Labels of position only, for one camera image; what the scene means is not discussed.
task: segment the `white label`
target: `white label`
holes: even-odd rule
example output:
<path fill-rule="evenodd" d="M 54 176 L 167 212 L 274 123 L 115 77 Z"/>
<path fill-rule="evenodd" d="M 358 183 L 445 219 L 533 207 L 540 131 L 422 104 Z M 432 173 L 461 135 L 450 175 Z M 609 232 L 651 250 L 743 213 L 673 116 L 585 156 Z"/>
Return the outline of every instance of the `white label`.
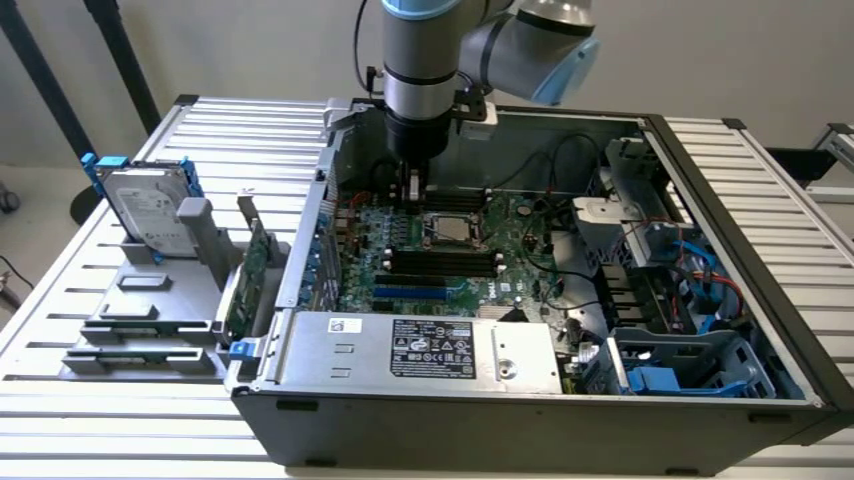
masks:
<path fill-rule="evenodd" d="M 145 245 L 163 255 L 193 255 L 189 232 L 177 220 L 169 196 L 157 190 L 139 188 L 118 188 L 115 193 Z"/>
<path fill-rule="evenodd" d="M 329 333 L 361 333 L 361 319 L 329 318 Z"/>

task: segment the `floor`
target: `floor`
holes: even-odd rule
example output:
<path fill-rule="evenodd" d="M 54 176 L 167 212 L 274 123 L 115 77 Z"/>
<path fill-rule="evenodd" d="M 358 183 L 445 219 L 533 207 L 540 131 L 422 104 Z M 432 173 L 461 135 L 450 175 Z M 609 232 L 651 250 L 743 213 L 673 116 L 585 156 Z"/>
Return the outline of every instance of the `floor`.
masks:
<path fill-rule="evenodd" d="M 0 214 L 0 255 L 37 283 L 77 231 L 67 207 L 89 180 L 77 168 L 7 166 L 0 166 L 0 180 L 21 199 L 15 212 Z M 9 287 L 21 300 L 29 294 L 17 278 L 9 280 Z M 11 314 L 0 309 L 0 329 L 9 318 Z"/>

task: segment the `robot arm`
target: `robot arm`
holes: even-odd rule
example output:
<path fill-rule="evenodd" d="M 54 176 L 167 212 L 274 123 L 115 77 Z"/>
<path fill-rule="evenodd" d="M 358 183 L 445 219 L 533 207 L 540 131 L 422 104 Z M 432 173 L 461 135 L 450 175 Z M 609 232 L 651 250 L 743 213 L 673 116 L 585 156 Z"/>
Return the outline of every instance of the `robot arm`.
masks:
<path fill-rule="evenodd" d="M 598 48 L 590 0 L 382 0 L 388 148 L 408 168 L 446 146 L 454 75 L 554 105 L 577 88 Z"/>

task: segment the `metal table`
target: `metal table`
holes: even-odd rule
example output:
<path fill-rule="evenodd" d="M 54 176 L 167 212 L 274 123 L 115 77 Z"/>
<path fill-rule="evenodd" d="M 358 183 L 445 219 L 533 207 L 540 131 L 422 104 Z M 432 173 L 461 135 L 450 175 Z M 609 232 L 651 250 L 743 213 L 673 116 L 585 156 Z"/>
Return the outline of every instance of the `metal table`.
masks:
<path fill-rule="evenodd" d="M 264 225 L 280 240 L 292 239 L 301 195 L 325 144 L 324 109 L 322 103 L 200 98 L 194 105 L 171 108 L 142 147 L 139 155 L 190 156 L 214 206 L 214 220 L 229 228 L 236 241 L 246 240 L 248 231 L 229 198 L 246 187 L 254 188 Z M 748 134 L 728 130 L 717 120 L 669 119 L 669 123 L 707 175 L 720 174 L 715 165 L 756 176 L 767 171 L 772 181 L 757 179 L 761 188 L 743 178 L 735 185 L 723 177 L 709 178 L 724 204 L 745 205 L 751 197 L 739 195 L 739 188 L 788 191 Z M 769 202 L 768 198 L 781 200 Z M 783 200 L 777 195 L 764 197 L 763 202 L 765 207 L 776 204 L 767 208 L 783 209 L 788 216 L 769 215 L 765 208 L 761 217 L 741 207 L 736 221 L 743 228 L 752 228 L 751 222 L 764 222 L 767 228 L 773 228 L 773 222 L 803 222 L 795 218 L 799 214 L 820 220 Z M 783 227 L 791 233 L 791 225 Z M 0 478 L 496 478 L 488 474 L 282 469 L 266 460 L 220 385 L 57 381 L 63 351 L 77 341 L 82 320 L 93 313 L 123 261 L 117 247 L 122 235 L 101 203 L 0 332 Z M 779 255 L 785 252 L 772 245 L 756 248 L 767 262 L 784 262 Z M 840 282 L 845 285 L 847 277 Z M 847 285 L 833 283 L 825 289 L 849 288 L 854 281 Z M 854 315 L 848 316 L 817 314 L 807 322 L 854 382 Z M 854 478 L 854 429 L 811 447 L 769 448 L 717 478 Z"/>

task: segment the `sticker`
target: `sticker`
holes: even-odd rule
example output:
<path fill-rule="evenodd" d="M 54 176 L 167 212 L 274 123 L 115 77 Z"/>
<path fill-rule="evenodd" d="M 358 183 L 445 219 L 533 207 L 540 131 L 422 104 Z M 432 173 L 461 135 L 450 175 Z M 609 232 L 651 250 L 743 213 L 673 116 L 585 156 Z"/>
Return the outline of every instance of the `sticker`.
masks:
<path fill-rule="evenodd" d="M 476 378 L 470 322 L 394 319 L 390 335 L 394 377 Z"/>
<path fill-rule="evenodd" d="M 141 188 L 118 188 L 115 194 L 145 245 L 163 255 L 194 255 L 189 232 L 177 219 L 169 196 Z"/>
<path fill-rule="evenodd" d="M 361 333 L 360 318 L 329 318 L 329 333 Z"/>

